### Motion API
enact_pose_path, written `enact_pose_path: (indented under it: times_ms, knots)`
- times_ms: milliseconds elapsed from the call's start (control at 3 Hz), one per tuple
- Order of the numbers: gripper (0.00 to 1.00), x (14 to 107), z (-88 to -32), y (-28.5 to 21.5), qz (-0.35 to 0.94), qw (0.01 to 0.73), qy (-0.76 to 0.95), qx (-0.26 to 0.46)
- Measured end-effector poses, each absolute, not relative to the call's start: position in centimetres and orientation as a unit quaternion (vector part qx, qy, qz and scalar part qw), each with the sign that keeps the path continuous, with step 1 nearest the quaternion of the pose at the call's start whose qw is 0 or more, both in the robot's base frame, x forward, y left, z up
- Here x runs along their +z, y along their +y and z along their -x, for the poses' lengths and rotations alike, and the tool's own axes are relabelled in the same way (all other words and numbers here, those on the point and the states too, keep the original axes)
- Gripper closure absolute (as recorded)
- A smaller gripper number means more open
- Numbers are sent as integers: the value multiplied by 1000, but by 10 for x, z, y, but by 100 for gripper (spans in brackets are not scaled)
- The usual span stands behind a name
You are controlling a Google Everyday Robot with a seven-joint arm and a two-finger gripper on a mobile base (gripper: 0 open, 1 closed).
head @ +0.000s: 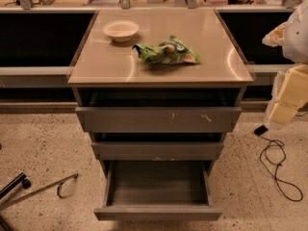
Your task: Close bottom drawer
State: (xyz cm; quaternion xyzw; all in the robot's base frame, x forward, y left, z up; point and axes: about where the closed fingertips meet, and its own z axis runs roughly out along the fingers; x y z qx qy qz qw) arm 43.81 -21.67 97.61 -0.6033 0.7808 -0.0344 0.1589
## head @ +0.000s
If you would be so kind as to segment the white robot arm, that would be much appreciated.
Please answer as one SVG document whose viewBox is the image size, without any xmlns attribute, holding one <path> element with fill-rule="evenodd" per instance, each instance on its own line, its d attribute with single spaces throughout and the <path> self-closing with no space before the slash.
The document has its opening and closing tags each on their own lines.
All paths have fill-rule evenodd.
<svg viewBox="0 0 308 231">
<path fill-rule="evenodd" d="M 308 103 L 308 0 L 303 0 L 286 22 L 265 35 L 262 43 L 281 46 L 283 56 L 295 63 L 274 79 L 266 119 L 269 127 L 278 128 L 289 123 Z"/>
</svg>

